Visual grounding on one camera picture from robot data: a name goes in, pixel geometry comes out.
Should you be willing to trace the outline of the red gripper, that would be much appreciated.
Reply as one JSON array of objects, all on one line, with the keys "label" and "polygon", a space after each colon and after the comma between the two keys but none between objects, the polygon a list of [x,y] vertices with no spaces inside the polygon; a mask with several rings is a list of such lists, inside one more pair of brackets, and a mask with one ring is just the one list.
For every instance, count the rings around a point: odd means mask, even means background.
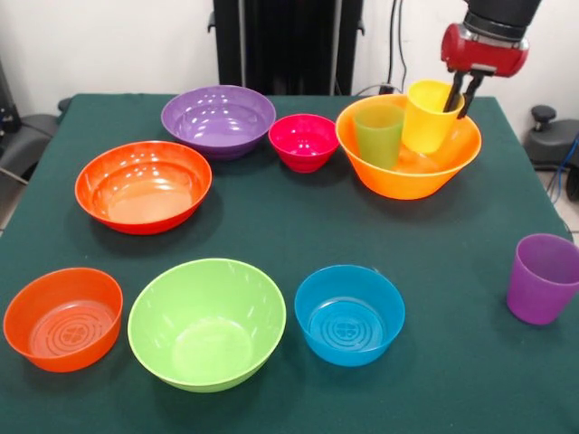
[{"label": "red gripper", "polygon": [[[449,71],[455,71],[444,112],[452,112],[460,102],[460,89],[466,73],[482,72],[490,76],[509,78],[525,64],[529,51],[526,39],[520,42],[500,41],[474,33],[463,24],[450,24],[442,38],[441,60]],[[463,93],[464,104],[458,119],[465,118],[475,93],[482,83],[481,74],[473,74]]]}]

